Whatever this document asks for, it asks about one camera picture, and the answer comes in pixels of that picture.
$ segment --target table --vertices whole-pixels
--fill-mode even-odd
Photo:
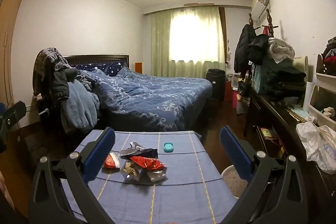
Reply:
[[[91,131],[76,151],[80,152],[101,132]],[[118,171],[101,169],[88,186],[116,224],[214,224],[220,223],[234,206],[235,197],[194,131],[116,132],[112,151],[118,156],[132,141],[158,149],[159,160],[167,167],[167,179],[154,184],[146,176],[129,184]],[[166,142],[173,143],[172,153],[164,152]],[[123,166],[125,160],[119,160]],[[84,220],[67,180],[62,185],[74,214]]]

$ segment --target red wrapper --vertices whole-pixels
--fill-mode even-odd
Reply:
[[[104,162],[104,168],[115,168],[116,164],[112,159],[112,156],[109,154]]]
[[[165,167],[165,165],[162,162],[154,158],[133,156],[131,157],[131,160],[133,160],[136,164],[140,165],[142,168],[145,168],[146,170],[150,171],[162,170]]]

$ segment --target black suitcase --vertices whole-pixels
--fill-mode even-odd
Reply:
[[[207,80],[212,83],[212,99],[222,101],[225,93],[225,71],[221,69],[209,69]]]

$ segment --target wall socket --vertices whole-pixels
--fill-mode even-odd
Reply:
[[[34,111],[34,110],[37,110],[37,104],[26,106],[27,112]]]

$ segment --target pink bin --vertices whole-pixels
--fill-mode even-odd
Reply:
[[[232,107],[233,108],[237,108],[237,94],[238,94],[237,90],[232,91]]]

